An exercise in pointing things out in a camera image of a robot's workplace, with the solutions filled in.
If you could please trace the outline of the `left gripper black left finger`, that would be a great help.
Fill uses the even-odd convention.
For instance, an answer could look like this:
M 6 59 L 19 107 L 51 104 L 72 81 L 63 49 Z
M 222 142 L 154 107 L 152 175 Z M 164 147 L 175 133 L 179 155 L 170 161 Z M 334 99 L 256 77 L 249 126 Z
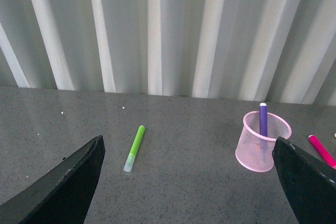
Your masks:
M 84 223 L 105 147 L 97 136 L 1 205 L 1 223 Z

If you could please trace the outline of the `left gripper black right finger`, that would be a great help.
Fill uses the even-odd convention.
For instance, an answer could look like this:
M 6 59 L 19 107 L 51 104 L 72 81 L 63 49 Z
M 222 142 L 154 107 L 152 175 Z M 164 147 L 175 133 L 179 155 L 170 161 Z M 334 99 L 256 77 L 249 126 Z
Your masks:
M 335 223 L 335 169 L 283 137 L 272 157 L 299 223 Z

